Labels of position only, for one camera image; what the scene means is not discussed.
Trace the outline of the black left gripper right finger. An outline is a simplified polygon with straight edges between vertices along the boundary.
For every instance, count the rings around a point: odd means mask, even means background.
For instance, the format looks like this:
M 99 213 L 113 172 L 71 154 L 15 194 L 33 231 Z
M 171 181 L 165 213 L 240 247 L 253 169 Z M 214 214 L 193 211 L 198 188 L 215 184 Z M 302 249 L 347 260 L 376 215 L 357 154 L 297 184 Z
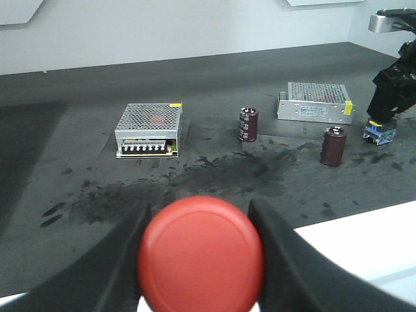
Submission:
M 266 201 L 253 199 L 248 217 L 263 245 L 261 311 L 414 311 L 342 269 L 301 238 Z

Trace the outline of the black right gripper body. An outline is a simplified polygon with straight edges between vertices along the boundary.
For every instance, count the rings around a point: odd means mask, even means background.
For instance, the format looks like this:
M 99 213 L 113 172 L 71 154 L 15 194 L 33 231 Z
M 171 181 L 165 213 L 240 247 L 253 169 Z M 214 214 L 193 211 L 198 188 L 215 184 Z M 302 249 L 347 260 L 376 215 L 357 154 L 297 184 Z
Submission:
M 373 79 L 377 89 L 399 94 L 415 94 L 415 41 L 405 42 L 400 57 Z

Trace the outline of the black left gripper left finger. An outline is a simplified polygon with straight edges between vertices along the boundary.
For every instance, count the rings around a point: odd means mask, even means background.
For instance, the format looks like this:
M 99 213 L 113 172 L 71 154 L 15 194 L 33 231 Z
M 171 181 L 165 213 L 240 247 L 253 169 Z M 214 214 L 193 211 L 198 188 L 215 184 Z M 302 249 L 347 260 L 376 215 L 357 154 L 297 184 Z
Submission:
M 150 207 L 134 207 L 76 262 L 1 306 L 2 311 L 136 311 L 141 297 L 137 252 L 151 220 Z

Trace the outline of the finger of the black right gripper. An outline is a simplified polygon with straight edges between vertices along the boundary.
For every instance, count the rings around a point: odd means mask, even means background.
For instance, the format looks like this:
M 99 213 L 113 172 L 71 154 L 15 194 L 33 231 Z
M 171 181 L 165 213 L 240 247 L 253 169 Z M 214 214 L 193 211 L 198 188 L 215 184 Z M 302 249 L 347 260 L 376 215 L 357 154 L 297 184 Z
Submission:
M 406 111 L 415 104 L 414 90 L 401 90 L 393 93 L 393 107 L 391 112 L 399 114 Z
M 398 87 L 377 85 L 367 113 L 378 124 L 389 122 L 398 113 Z

